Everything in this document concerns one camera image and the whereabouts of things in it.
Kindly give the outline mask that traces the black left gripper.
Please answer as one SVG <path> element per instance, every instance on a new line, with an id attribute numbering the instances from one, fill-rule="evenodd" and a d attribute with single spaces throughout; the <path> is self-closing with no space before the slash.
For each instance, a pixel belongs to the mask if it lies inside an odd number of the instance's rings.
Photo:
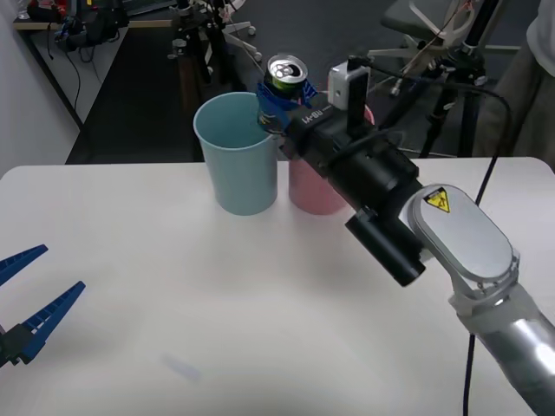
<path id="1" fill-rule="evenodd" d="M 48 247 L 41 244 L 2 259 L 0 285 L 7 283 L 47 251 Z M 9 330 L 1 328 L 1 367 L 7 363 L 15 366 L 19 362 L 29 364 L 33 361 L 85 288 L 86 284 L 80 281 L 26 321 Z"/>

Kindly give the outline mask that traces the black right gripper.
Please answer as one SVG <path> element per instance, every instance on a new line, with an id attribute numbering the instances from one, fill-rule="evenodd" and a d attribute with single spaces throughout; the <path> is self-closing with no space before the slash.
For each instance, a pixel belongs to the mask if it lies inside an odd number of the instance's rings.
<path id="1" fill-rule="evenodd" d="M 329 104 L 326 95 L 316 95 L 308 79 L 301 84 L 298 103 L 259 83 L 257 121 L 265 131 L 284 131 L 281 150 L 289 160 L 302 159 L 318 174 L 328 174 L 334 155 L 374 133 L 375 127 L 364 120 L 350 131 L 348 113 Z"/>

